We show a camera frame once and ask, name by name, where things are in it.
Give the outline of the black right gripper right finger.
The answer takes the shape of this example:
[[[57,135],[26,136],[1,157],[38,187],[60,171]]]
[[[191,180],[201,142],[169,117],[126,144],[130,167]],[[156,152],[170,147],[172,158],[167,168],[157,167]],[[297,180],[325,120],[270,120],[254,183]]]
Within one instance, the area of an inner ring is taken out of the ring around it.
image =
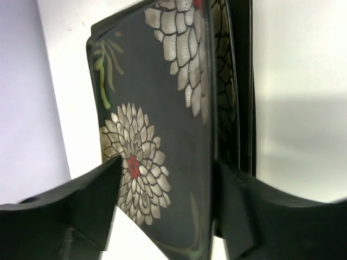
[[[219,161],[214,191],[229,259],[346,259],[346,201],[296,197]]]

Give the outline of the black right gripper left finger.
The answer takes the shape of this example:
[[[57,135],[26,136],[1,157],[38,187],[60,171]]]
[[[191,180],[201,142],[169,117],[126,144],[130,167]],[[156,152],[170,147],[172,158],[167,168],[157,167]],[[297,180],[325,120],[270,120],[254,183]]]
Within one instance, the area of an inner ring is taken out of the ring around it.
[[[100,259],[121,173],[116,156],[52,190],[1,205],[1,259]]]

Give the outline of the black floral square plate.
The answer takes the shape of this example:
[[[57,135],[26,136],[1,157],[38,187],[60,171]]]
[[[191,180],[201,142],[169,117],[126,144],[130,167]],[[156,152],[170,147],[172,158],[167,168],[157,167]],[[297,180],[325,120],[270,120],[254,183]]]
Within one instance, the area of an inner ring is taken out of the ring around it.
[[[240,163],[239,108],[228,1],[211,1],[211,14],[217,72],[219,155],[227,162],[238,166]]]
[[[208,1],[142,1],[91,26],[86,53],[117,206],[169,259],[209,259],[213,66]]]

